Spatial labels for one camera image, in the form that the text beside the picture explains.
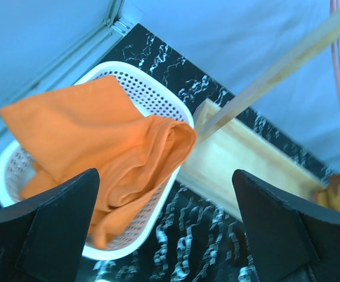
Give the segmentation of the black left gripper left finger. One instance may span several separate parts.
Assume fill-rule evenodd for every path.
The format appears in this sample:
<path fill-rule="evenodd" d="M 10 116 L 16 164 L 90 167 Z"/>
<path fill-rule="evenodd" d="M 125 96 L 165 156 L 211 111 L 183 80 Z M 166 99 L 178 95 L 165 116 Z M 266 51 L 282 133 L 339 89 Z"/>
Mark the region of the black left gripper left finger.
<path fill-rule="evenodd" d="M 88 169 L 0 209 L 0 281 L 75 281 L 98 189 Z"/>

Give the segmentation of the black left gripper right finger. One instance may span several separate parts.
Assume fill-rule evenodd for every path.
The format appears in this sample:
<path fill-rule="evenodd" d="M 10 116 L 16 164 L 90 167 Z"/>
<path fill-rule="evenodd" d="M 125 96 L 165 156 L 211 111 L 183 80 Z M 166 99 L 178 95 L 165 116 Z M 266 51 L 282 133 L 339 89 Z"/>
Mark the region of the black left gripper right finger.
<path fill-rule="evenodd" d="M 340 281 L 340 212 L 241 169 L 232 185 L 259 281 Z"/>

